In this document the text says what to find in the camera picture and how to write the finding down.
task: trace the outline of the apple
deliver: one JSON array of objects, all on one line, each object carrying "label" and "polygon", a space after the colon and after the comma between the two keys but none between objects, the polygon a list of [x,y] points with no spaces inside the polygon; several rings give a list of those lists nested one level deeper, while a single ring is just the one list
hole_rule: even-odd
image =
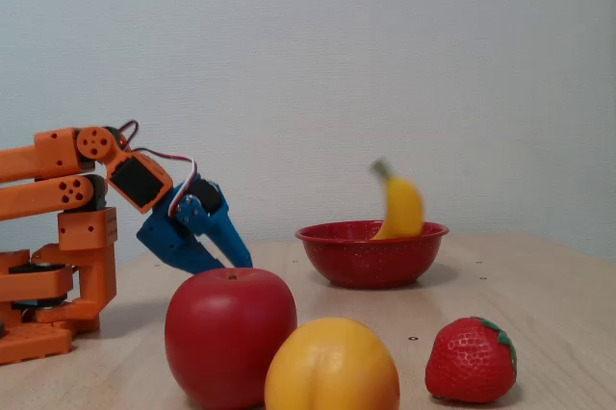
[{"label": "apple", "polygon": [[173,377],[209,410],[264,401],[271,360],[297,328],[291,290],[263,269],[213,269],[186,280],[167,309]]}]

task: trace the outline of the red wire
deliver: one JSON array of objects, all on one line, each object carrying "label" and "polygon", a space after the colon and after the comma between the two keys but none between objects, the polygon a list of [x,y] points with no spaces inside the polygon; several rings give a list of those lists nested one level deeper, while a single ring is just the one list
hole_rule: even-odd
[{"label": "red wire", "polygon": [[119,128],[117,128],[117,130],[120,133],[123,133],[124,131],[126,131],[128,128],[130,128],[131,126],[135,126],[135,129],[133,130],[133,132],[131,133],[131,135],[126,139],[126,143],[122,145],[122,150],[126,150],[128,149],[128,145],[131,143],[131,140],[135,138],[135,136],[137,135],[137,133],[139,132],[139,122],[136,121],[135,119],[131,119],[129,121],[126,121],[124,124],[122,124]]}]

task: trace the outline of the yellow banana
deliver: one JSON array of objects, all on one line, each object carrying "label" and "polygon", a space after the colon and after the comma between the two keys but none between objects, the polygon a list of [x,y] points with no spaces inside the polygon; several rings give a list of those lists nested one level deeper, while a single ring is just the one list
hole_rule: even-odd
[{"label": "yellow banana", "polygon": [[386,212],[381,228],[373,240],[416,237],[424,227],[424,202],[417,187],[407,179],[394,175],[385,160],[371,166],[383,182]]}]

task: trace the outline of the toy fruit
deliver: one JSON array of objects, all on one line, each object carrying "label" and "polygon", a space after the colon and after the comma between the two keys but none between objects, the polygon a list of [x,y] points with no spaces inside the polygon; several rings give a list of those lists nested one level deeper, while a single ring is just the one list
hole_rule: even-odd
[{"label": "toy fruit", "polygon": [[389,351],[348,319],[313,320],[280,347],[266,381],[268,410],[398,410],[399,382]]},{"label": "toy fruit", "polygon": [[425,386],[436,397],[487,403],[507,394],[516,375],[516,350],[507,334],[488,320],[471,317],[438,333]]},{"label": "toy fruit", "polygon": [[417,187],[394,175],[383,159],[374,162],[371,170],[383,181],[386,195],[383,225],[372,238],[403,239],[420,235],[424,227],[424,203]]},{"label": "toy fruit", "polygon": [[165,322],[167,360],[209,410],[263,403],[271,359],[297,327],[291,291],[262,269],[213,269],[184,282]]}]

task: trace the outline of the table surface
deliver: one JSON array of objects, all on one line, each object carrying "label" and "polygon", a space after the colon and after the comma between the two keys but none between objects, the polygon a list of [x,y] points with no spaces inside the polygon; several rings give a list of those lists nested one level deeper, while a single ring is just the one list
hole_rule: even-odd
[{"label": "table surface", "polygon": [[[516,386],[481,408],[616,408],[616,266],[606,261],[529,235],[447,235],[418,283],[364,292],[330,286],[298,242],[250,249],[256,267],[287,281],[300,322],[349,317],[381,337],[398,365],[401,410],[451,408],[428,395],[424,367],[438,330],[466,316],[494,321],[519,355]],[[144,254],[117,278],[99,333],[67,355],[0,367],[0,408],[196,408],[173,380],[163,342],[168,301],[186,275]]]}]

